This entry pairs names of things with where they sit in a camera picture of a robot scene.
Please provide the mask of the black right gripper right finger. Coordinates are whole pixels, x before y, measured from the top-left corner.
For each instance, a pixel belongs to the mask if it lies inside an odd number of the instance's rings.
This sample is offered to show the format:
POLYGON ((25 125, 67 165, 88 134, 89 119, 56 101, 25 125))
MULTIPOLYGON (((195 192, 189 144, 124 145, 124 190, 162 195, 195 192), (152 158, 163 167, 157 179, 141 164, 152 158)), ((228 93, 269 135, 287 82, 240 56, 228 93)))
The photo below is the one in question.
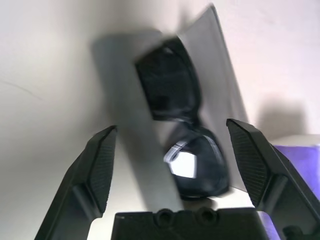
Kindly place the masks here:
POLYGON ((253 206, 282 240, 320 238, 320 201, 294 165, 253 125, 229 118, 236 164, 253 206))

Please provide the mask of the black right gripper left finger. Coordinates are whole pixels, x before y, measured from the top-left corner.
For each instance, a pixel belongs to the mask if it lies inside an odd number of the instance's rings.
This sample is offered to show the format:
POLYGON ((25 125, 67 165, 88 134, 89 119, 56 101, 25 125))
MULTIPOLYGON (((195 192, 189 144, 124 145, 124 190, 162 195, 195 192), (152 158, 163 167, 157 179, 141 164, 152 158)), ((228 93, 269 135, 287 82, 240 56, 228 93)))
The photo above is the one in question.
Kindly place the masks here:
POLYGON ((106 210, 117 128, 96 133, 66 171, 35 236, 37 240, 85 240, 106 210))

